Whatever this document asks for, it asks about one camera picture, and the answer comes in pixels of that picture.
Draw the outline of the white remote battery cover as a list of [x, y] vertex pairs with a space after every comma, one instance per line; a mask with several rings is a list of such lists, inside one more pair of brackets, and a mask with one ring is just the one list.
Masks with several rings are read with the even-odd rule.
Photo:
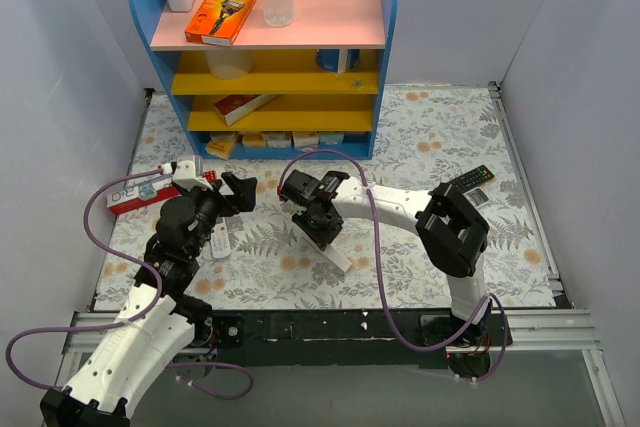
[[327, 259], [335, 267], [339, 268], [342, 272], [347, 272], [351, 268], [351, 261], [333, 245], [328, 244], [325, 247], [319, 247], [313, 241], [313, 239], [300, 228], [297, 228], [297, 231], [316, 252], [321, 254], [325, 259]]

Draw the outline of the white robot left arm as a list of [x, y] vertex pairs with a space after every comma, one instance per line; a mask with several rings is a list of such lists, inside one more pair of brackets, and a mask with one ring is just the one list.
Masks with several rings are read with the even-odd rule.
[[200, 347], [211, 339], [211, 306], [185, 291], [217, 221], [254, 210], [257, 180], [224, 172], [213, 182], [195, 176], [173, 183], [178, 193], [160, 209], [115, 328], [64, 386], [43, 396], [46, 425], [129, 425], [173, 358], [188, 345]]

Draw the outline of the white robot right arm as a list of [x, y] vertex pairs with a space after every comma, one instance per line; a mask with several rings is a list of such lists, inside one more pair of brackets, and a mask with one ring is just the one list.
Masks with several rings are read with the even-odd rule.
[[350, 261], [332, 243], [346, 219], [377, 218], [381, 224], [417, 235], [431, 264], [447, 277], [454, 336], [471, 345], [488, 333], [485, 314], [490, 301], [483, 298], [483, 255], [489, 225], [452, 184], [411, 191], [366, 187], [338, 171], [317, 179], [294, 170], [279, 188], [279, 198], [299, 208], [293, 223], [307, 242], [343, 271]]

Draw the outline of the red white calculator remote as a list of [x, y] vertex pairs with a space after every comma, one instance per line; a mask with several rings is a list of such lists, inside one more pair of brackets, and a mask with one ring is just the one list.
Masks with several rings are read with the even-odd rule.
[[203, 177], [209, 182], [217, 179], [216, 172], [214, 170], [204, 172]]

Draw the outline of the white remote on table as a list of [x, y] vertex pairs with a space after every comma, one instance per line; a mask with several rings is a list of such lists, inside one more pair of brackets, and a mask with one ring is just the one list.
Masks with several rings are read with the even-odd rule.
[[231, 254], [228, 230], [223, 219], [216, 223], [211, 231], [210, 249], [214, 259], [224, 259]]

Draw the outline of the grey ac remote control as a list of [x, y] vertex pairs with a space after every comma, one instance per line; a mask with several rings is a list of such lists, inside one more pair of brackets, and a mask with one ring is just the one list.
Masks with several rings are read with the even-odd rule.
[[465, 197], [476, 209], [480, 209], [490, 202], [489, 197], [481, 188], [469, 190], [465, 193]]

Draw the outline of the black tv remote control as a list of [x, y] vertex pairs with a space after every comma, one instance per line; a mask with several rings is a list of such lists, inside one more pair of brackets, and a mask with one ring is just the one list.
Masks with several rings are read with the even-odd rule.
[[480, 165], [450, 181], [460, 192], [469, 192], [495, 178], [485, 165]]

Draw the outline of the red white toothpaste box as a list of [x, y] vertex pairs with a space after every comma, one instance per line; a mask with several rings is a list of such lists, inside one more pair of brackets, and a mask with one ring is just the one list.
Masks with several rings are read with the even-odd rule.
[[169, 176], [126, 187], [106, 196], [106, 207], [115, 215], [122, 215], [178, 196]]

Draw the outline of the red white box on shelf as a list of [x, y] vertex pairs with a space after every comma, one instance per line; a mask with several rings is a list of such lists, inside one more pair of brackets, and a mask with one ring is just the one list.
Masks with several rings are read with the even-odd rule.
[[215, 112], [226, 126], [231, 126], [277, 98], [274, 94], [229, 95], [214, 103]]

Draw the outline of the blue wooden shelf unit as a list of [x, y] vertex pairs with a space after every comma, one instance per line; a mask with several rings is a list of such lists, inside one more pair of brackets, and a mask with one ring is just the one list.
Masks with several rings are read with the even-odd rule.
[[[193, 151], [206, 153], [213, 131], [343, 132], [338, 150], [373, 156], [396, 25], [398, 0], [294, 0], [295, 20], [269, 27], [254, 6], [233, 46], [186, 41], [191, 12], [166, 0], [128, 0], [133, 23]], [[318, 49], [359, 49], [358, 66], [336, 74], [318, 67]], [[251, 50], [244, 77], [222, 80], [208, 69], [211, 50]], [[274, 94], [273, 101], [231, 126], [214, 111], [230, 94]]]

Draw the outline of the white cup on shelf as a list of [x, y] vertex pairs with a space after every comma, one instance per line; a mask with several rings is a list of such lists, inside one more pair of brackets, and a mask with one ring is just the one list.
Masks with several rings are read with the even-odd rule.
[[209, 72], [222, 80], [244, 77], [254, 65], [254, 53], [251, 50], [211, 50], [204, 55]]

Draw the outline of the blue white can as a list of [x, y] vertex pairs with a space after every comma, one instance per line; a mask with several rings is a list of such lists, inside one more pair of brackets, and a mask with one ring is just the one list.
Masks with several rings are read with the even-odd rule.
[[358, 66], [360, 53], [359, 49], [318, 49], [315, 60], [322, 70], [342, 74]]

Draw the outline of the orange razor box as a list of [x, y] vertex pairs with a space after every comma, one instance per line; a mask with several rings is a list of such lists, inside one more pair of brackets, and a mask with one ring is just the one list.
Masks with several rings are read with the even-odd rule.
[[203, 0], [184, 34], [189, 43], [231, 47], [256, 0]]

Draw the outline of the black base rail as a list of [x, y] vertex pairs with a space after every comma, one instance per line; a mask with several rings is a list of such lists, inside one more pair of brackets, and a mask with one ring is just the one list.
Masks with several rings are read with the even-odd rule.
[[[418, 353], [394, 336], [381, 309], [195, 310], [194, 352], [246, 367], [417, 365], [448, 367], [445, 348]], [[420, 347], [435, 345], [463, 324], [449, 309], [395, 309], [392, 317], [405, 339]], [[486, 358], [508, 332], [500, 314], [485, 314], [482, 327], [470, 326], [450, 347]]]

